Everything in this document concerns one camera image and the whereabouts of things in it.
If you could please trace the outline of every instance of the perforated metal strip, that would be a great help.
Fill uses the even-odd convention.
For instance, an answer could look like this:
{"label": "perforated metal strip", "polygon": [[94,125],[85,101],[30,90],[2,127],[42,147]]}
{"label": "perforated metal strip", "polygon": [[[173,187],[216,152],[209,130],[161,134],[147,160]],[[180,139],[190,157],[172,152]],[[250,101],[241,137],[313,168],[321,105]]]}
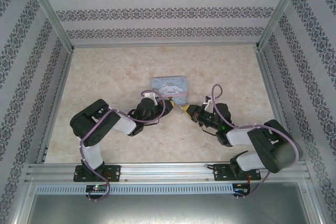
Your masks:
{"label": "perforated metal strip", "polygon": [[[86,185],[39,185],[37,195],[83,195]],[[233,194],[232,184],[111,185],[113,195]]]}

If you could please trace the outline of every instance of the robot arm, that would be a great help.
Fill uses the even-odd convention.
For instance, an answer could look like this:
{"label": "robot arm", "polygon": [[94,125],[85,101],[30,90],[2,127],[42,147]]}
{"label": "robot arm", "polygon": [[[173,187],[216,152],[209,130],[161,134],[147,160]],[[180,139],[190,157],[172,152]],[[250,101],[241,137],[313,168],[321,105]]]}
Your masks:
{"label": "robot arm", "polygon": [[[165,100],[163,116],[168,114],[173,107],[173,101]],[[89,105],[71,119],[70,126],[73,129],[73,133],[80,139],[83,139],[109,110],[111,110],[111,108],[109,108],[109,105],[103,99],[99,99]],[[131,110],[128,115],[119,111],[110,112],[96,130],[83,142],[83,156],[88,165],[102,175],[101,172],[103,171],[104,162],[101,157],[99,142],[103,137],[111,129],[121,131],[129,136],[135,136],[141,132],[147,124],[135,122],[131,118],[144,121],[154,120],[158,118],[162,110],[163,101],[157,102],[154,93],[149,93],[145,94],[145,98],[141,100],[137,108]],[[95,177],[89,169],[87,169],[87,172],[91,174],[91,178]]]}
{"label": "robot arm", "polygon": [[[236,176],[252,169],[268,169],[272,173],[277,173],[294,162],[295,151],[283,136],[261,127],[251,126],[234,129],[218,116],[215,109],[212,113],[207,111],[210,103],[210,98],[206,97],[206,102],[203,105],[187,105],[183,111],[200,127],[211,127],[217,130],[216,136],[222,145],[227,147],[253,145],[255,152],[243,152],[231,158],[230,167]],[[227,105],[218,103],[217,108],[223,117],[232,123]],[[264,125],[289,137],[297,147],[299,157],[302,157],[300,146],[276,120],[270,120]]]}

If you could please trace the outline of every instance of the black bracket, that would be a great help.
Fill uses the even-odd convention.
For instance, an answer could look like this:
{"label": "black bracket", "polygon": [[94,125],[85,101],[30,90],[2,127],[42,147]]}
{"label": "black bracket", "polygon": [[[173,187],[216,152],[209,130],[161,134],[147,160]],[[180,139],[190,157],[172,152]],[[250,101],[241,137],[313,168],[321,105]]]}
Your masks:
{"label": "black bracket", "polygon": [[261,180],[260,170],[258,169],[252,169],[235,175],[230,168],[230,164],[208,165],[207,168],[214,171],[215,181]]}
{"label": "black bracket", "polygon": [[247,196],[250,194],[251,192],[251,184],[250,183],[245,183],[245,184],[232,184],[233,186],[233,191],[234,196],[238,196],[238,197],[243,197],[243,196]]}
{"label": "black bracket", "polygon": [[[104,165],[98,173],[109,182],[119,182],[120,165]],[[86,165],[77,165],[74,174],[74,182],[104,182],[101,178],[92,173]]]}

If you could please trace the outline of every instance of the aluminum rail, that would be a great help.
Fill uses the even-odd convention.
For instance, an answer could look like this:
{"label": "aluminum rail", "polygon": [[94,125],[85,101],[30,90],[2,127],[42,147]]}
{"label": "aluminum rail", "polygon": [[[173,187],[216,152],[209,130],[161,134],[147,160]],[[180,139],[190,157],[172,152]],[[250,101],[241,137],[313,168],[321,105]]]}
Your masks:
{"label": "aluminum rail", "polygon": [[[210,164],[229,164],[229,162],[206,163],[125,163],[120,165],[120,181],[113,184],[192,184],[192,183],[244,183],[242,181],[214,180],[213,171],[207,168]],[[25,177],[25,184],[95,184],[94,182],[74,182],[73,174],[78,164],[30,164]],[[261,177],[266,170],[260,170]],[[310,181],[310,174],[304,161],[299,161],[291,168],[270,174],[267,183]]]}

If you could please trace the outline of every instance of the cartoon character print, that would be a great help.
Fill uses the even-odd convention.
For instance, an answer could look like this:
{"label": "cartoon character print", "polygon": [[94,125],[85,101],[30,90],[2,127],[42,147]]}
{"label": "cartoon character print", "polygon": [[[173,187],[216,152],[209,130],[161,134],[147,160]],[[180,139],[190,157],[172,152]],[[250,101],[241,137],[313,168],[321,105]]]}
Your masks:
{"label": "cartoon character print", "polygon": [[173,83],[165,83],[163,87],[159,89],[160,94],[178,94],[182,91],[183,89],[175,86]]}

